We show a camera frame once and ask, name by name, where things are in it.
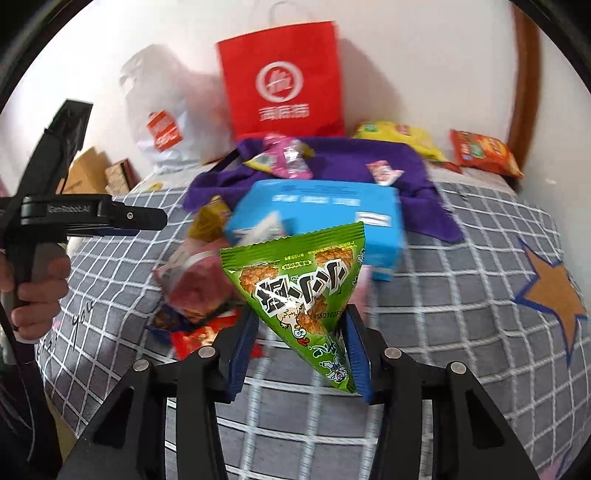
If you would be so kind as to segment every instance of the orange star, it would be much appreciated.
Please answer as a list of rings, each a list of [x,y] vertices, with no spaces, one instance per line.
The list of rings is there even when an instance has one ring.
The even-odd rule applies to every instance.
[[[587,312],[570,281],[564,262],[551,264],[537,255],[525,242],[521,243],[535,276],[515,296],[515,302],[556,317],[562,327],[569,364],[576,338],[577,320],[586,320]]]

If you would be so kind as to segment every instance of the screw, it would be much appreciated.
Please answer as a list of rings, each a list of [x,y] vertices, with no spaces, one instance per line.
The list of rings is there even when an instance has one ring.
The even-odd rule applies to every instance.
[[[388,358],[392,358],[393,360],[397,360],[400,357],[402,357],[402,352],[399,348],[391,346],[389,348],[386,348],[386,350],[384,350],[384,355],[387,356]]]
[[[452,368],[452,372],[454,372],[455,374],[458,374],[458,375],[463,375],[468,371],[468,369],[466,368],[466,365],[464,365],[463,363],[460,363],[460,362],[453,362],[451,368]]]
[[[148,362],[145,358],[140,360],[136,360],[134,363],[134,370],[136,372],[143,372],[150,366],[150,362]]]
[[[201,358],[210,358],[216,354],[216,349],[212,346],[206,345],[199,349],[199,356]]]

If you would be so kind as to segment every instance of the pink candy wrapper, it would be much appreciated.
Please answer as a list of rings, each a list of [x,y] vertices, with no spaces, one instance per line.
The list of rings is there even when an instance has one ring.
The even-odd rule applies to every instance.
[[[378,160],[368,163],[367,168],[374,177],[375,183],[383,187],[389,187],[404,173],[404,170],[392,170],[386,160]]]
[[[313,151],[297,138],[269,134],[263,140],[263,149],[244,164],[282,179],[312,179],[305,158],[313,156]]]

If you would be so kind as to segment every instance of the yellow snack bag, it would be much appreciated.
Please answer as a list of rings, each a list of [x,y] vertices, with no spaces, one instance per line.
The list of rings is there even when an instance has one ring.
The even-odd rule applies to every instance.
[[[232,216],[232,212],[222,200],[216,195],[211,201],[201,207],[193,219],[187,236],[205,243],[211,243],[223,236],[223,228]]]
[[[375,122],[364,122],[359,125],[353,138],[405,143],[413,147],[424,158],[436,162],[448,161],[445,155],[433,145],[431,136],[422,128],[377,120]]]

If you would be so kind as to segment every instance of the purple cloth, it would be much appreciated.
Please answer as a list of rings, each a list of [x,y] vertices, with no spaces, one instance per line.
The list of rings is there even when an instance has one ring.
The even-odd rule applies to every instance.
[[[316,153],[307,160],[316,180],[374,183],[366,165],[378,160],[387,160],[394,170],[404,170],[395,187],[400,195],[405,230],[449,243],[463,241],[462,231],[441,206],[441,197],[429,180],[423,159],[408,145],[356,138],[302,140]],[[250,160],[262,151],[262,140],[247,138],[238,144],[238,151],[245,161]],[[245,165],[232,171],[202,173],[193,180],[183,206],[188,212],[197,212],[214,195],[221,195],[234,209],[256,181],[273,178]]]

